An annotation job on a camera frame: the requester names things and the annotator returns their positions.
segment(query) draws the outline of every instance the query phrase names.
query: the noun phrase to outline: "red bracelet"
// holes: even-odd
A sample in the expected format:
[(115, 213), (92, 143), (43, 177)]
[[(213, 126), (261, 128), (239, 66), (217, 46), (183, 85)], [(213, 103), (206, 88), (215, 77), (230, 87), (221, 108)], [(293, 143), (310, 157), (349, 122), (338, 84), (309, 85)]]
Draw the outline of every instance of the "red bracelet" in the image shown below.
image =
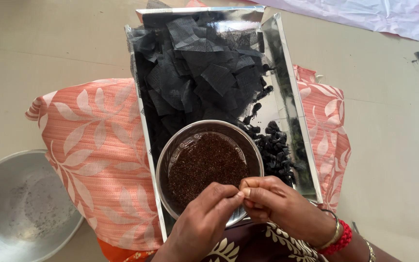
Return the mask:
[(350, 241), (352, 240), (352, 230), (350, 229), (349, 225), (347, 225), (347, 223), (345, 223), (344, 221), (339, 219), (339, 223), (341, 223), (342, 227), (344, 227), (344, 232), (342, 233), (342, 236), (339, 238), (339, 240), (337, 240), (337, 242), (331, 244), (329, 247), (318, 250), (318, 253), (325, 255), (333, 254), (337, 251), (342, 250), (350, 243)]

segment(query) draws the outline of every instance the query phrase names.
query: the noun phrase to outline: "person's left hand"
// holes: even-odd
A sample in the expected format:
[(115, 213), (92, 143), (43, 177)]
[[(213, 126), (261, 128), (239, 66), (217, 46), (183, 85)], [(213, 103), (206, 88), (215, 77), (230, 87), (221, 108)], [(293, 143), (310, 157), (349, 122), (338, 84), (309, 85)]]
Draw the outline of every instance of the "person's left hand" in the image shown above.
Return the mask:
[(216, 245), (244, 194), (213, 182), (187, 205), (153, 262), (197, 262)]

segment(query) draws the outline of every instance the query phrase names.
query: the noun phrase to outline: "silver foil tray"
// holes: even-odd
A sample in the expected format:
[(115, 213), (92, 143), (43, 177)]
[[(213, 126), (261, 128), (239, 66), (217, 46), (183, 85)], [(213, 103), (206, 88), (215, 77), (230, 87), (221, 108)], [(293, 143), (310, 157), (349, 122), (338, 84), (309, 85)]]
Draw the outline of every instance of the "silver foil tray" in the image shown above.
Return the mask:
[[(295, 80), (293, 65), (287, 47), (280, 13), (275, 14), (265, 23), (261, 24), (265, 7), (227, 7), (227, 8), (166, 8), (166, 9), (141, 9), (137, 14), (144, 27), (159, 28), (174, 19), (192, 15), (198, 12), (207, 12), (212, 17), (221, 17), (220, 28), (248, 29), (256, 28), (263, 32), (265, 41), (265, 55), (274, 63), (276, 69), (268, 71), (264, 80), (268, 85), (272, 85), (274, 91), (268, 96), (259, 100), (262, 104), (258, 115), (252, 119), (253, 126), (261, 127), (264, 133), (265, 127), (272, 120), (275, 120), (282, 131), (287, 133), (287, 142), (291, 151), (292, 160), (302, 167), (299, 171), (294, 171), (296, 183), (294, 188), (305, 198), (315, 203), (323, 203), (317, 170), (311, 148), (310, 136), (306, 125), (306, 118), (300, 100), (297, 81)], [(131, 28), (125, 26), (126, 33), (131, 32)], [(130, 52), (131, 72), (136, 80), (137, 96), (139, 97), (139, 83), (137, 81), (137, 64), (135, 53)], [(143, 112), (143, 102), (138, 98), (139, 108)], [(143, 133), (145, 144), (150, 152), (151, 145), (148, 135), (147, 118), (142, 113)], [(153, 180), (154, 195), (158, 207), (161, 232), (163, 240), (166, 241), (174, 223), (176, 222), (162, 206), (158, 196), (155, 179), (155, 165), (153, 158), (148, 156), (151, 177)]]

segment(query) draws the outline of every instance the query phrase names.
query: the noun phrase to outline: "fingernail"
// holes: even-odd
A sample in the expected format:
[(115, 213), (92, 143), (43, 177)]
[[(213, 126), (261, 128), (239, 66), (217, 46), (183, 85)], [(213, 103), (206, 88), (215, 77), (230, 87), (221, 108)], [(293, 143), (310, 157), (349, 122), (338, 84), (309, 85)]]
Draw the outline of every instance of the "fingernail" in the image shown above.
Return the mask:
[(244, 195), (245, 195), (245, 198), (250, 198), (250, 188), (243, 188), (242, 189), (242, 192), (244, 193)]

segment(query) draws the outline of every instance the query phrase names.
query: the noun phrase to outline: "beige floor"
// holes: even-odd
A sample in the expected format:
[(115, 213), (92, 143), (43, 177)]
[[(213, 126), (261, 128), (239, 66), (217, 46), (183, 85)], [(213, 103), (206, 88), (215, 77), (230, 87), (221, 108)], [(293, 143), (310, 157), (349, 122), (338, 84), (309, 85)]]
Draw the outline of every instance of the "beige floor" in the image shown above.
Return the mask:
[[(179, 7), (185, 0), (167, 2)], [(33, 98), (130, 77), (123, 26), (138, 25), (134, 10), (145, 3), (0, 0), (0, 159), (45, 148), (23, 114)], [(265, 17), (275, 12), (268, 8)], [(338, 214), (402, 261), (419, 261), (419, 63), (411, 62), (419, 42), (283, 11), (282, 19), (292, 61), (345, 93), (352, 157)], [(48, 261), (106, 259), (84, 224)]]

